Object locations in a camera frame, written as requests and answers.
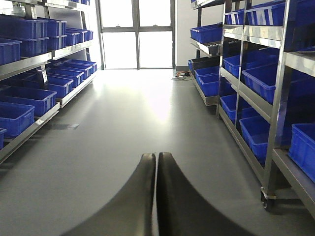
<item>gray epoxy floor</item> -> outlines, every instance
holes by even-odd
[[[192,81],[172,75],[103,71],[20,147],[0,166],[0,235],[60,235],[106,204],[142,153],[160,151],[174,155],[208,202],[256,235],[315,235],[303,206],[262,208],[260,185],[224,123]]]

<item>slanted shelf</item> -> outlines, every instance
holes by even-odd
[[[65,47],[65,48],[61,48],[59,50],[52,50],[51,53],[52,53],[52,59],[53,60],[58,60],[60,58],[64,58],[68,55],[71,55],[73,53],[76,53],[76,52],[79,52],[83,49],[86,49],[90,46],[93,45],[93,40],[89,40],[89,41],[86,41],[86,42],[83,42],[83,43],[78,43],[78,44],[75,44],[75,45],[72,45],[72,46],[68,46],[68,47]]]
[[[88,11],[89,5],[77,3],[68,0],[42,0],[40,3],[43,6],[61,8],[61,9],[71,9],[75,11]]]
[[[208,57],[217,57],[220,55],[220,50],[222,48],[221,42],[214,43],[199,43],[194,39],[190,39],[190,43],[195,46],[197,49],[201,50]]]
[[[32,70],[41,65],[45,65],[48,63],[48,60],[50,60],[51,58],[52,58],[51,53],[45,53],[45,54],[41,54],[39,56],[35,56],[32,58],[24,58],[16,62],[1,65],[0,66],[0,80],[9,78],[14,75],[18,75],[28,70]]]

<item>blue plastic bin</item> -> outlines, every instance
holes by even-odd
[[[213,66],[213,67],[207,67],[207,68],[195,70],[195,76],[196,76],[196,80],[199,86],[201,86],[200,77],[203,75],[210,75],[210,74],[215,74],[219,79],[219,76],[218,76],[219,66]]]
[[[97,62],[88,61],[88,60],[76,60],[76,59],[67,59],[65,62],[76,63],[81,65],[90,65],[92,66],[91,74],[97,71]]]
[[[202,75],[199,77],[200,87],[206,97],[219,94],[219,73]]]
[[[0,35],[6,38],[44,38],[47,37],[47,23],[45,20],[25,20],[0,14]]]
[[[90,0],[82,0],[82,4],[90,5]]]
[[[237,78],[239,76],[240,57],[240,55],[236,55],[223,59],[225,69]],[[246,70],[260,65],[276,63],[278,62],[278,56],[266,55],[258,50],[244,54],[243,60],[242,69]]]
[[[225,21],[228,25],[243,25],[244,9],[225,13]]]
[[[277,64],[270,64],[243,71],[245,84],[267,102],[273,103],[276,89]],[[300,97],[315,93],[312,76],[293,70],[289,96]]]
[[[315,124],[292,125],[289,156],[315,182]]]
[[[47,52],[48,37],[36,39],[12,37],[12,39],[22,41],[20,46],[22,57],[31,58]]]
[[[276,0],[260,4],[247,10],[247,18],[250,25],[282,26],[284,21],[285,2]],[[298,0],[296,12],[296,26],[315,23],[315,1]]]
[[[232,94],[228,96],[221,97],[222,108],[225,110],[226,114],[230,118],[230,120],[234,123],[236,117],[236,99],[237,95]],[[243,100],[242,104],[242,118],[255,117],[259,114],[255,111],[253,107],[251,107],[245,100]]]
[[[191,37],[197,40],[199,43],[217,42],[221,41],[222,25],[215,24],[210,26],[192,28],[190,32]]]
[[[87,29],[87,33],[85,35],[86,35],[85,41],[89,41],[89,40],[93,39],[93,31],[92,30]]]
[[[65,27],[67,21],[47,19],[47,18],[38,18],[40,20],[48,21],[47,23],[47,37],[56,37],[65,35]]]
[[[240,119],[242,135],[245,142],[249,145],[254,155],[264,165],[267,155],[268,137],[270,124],[261,116]],[[282,145],[291,142],[291,129],[283,129]]]
[[[68,93],[72,91],[73,80],[63,79],[54,76],[47,76],[48,85],[47,89],[50,91],[56,91],[56,98],[64,98]],[[37,82],[36,75],[23,80],[23,84],[27,88],[39,89],[39,82]]]
[[[231,83],[224,77],[221,77],[222,96],[234,94],[235,90],[232,88]]]
[[[15,138],[34,123],[34,106],[0,102],[0,127],[5,138]]]
[[[9,87],[0,90],[0,101],[32,105],[35,107],[34,115],[41,117],[55,105],[56,93],[34,88]]]
[[[73,88],[76,88],[79,84],[83,82],[83,72],[77,72],[73,70],[63,70],[63,69],[55,69],[55,68],[48,68],[47,74],[56,75],[57,77],[60,76],[69,76],[73,79]]]
[[[87,36],[85,35],[88,33],[85,29],[75,29],[75,28],[66,28],[66,33],[79,33],[79,43],[83,43],[86,41]]]
[[[20,60],[22,41],[0,38],[0,65]]]
[[[6,129],[0,129],[0,149],[3,148],[4,133],[5,132],[6,132]]]
[[[67,33],[66,32],[66,35],[67,35],[66,40],[65,40],[66,46],[72,46],[79,43],[80,33],[69,33],[69,32]]]
[[[87,79],[91,75],[91,71],[93,69],[93,66],[90,65],[81,65],[81,64],[75,64],[70,62],[61,62],[59,64],[55,65],[56,67],[68,67],[68,68],[75,68],[75,69],[81,69],[84,70],[84,77],[83,80]]]
[[[50,36],[48,39],[47,49],[58,50],[65,47],[67,35]]]

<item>shelf rack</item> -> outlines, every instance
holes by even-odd
[[[82,26],[86,29],[85,23],[85,12],[89,10],[90,6],[68,1],[68,0],[12,0],[13,2],[25,3],[25,13],[29,18],[36,16],[36,5],[44,7],[45,17],[49,18],[49,7],[70,9],[81,12]],[[22,58],[19,61],[5,64],[0,66],[0,80],[7,79],[11,76],[18,75],[20,73],[39,68],[41,69],[42,75],[40,76],[44,82],[47,79],[45,65],[49,63],[51,59],[60,59],[79,52],[86,50],[87,59],[90,60],[89,52],[87,51],[93,44],[93,40],[79,43],[73,46],[62,48],[60,50],[54,50],[45,54],[32,57]],[[58,112],[59,109],[64,107],[69,101],[71,101],[81,90],[83,90],[93,79],[97,76],[98,71],[83,81],[78,87],[73,89],[63,99],[56,99],[56,105],[50,109],[42,117],[36,118],[35,123],[23,131],[15,139],[5,139],[6,145],[0,150],[0,164],[4,162],[15,150],[17,150],[24,142],[26,142],[35,132],[42,128],[50,119],[52,119]]]
[[[239,77],[235,77],[222,66],[223,54],[220,55],[220,75],[225,77],[232,88],[237,92],[237,117],[236,122],[232,123],[222,106],[218,104],[218,115],[222,118],[231,135],[243,152],[249,165],[256,174],[258,180],[261,182],[262,201],[264,208],[269,211],[276,199],[292,199],[289,193],[292,189],[296,195],[302,200],[311,215],[315,218],[315,184],[307,177],[306,174],[288,157],[287,152],[281,146],[282,132],[284,126],[284,119],[286,115],[288,89],[291,81],[292,69],[299,70],[303,73],[315,77],[315,53],[312,52],[291,52],[292,45],[295,41],[308,38],[312,35],[311,30],[299,29],[294,26],[293,21],[289,21],[290,15],[294,15],[296,9],[294,6],[297,0],[286,0],[284,24],[283,26],[250,26],[246,25],[247,21],[244,14],[243,25],[223,25],[222,41],[220,52],[225,52],[228,48],[227,42],[231,39],[239,40],[241,42],[241,56],[240,65],[242,65],[243,54],[248,50],[249,45],[266,46],[278,48],[280,50],[276,90],[273,104],[265,101],[260,95],[247,87],[240,73]],[[218,1],[196,1],[191,4],[192,9],[198,9],[198,23],[201,21],[201,9],[219,3]],[[250,9],[252,1],[245,1],[245,9]],[[223,22],[225,21],[225,13],[232,11],[232,1],[225,1]],[[239,8],[239,4],[234,5],[234,10]],[[205,45],[198,45],[192,42],[196,48],[206,52]],[[270,132],[268,139],[268,150],[265,166],[261,166],[257,161],[252,150],[242,138],[239,131],[238,117],[240,114],[240,100],[244,99],[248,102],[266,121],[270,123]],[[277,173],[282,173],[287,182],[292,188],[287,189],[286,194],[281,194],[282,190],[276,189]]]

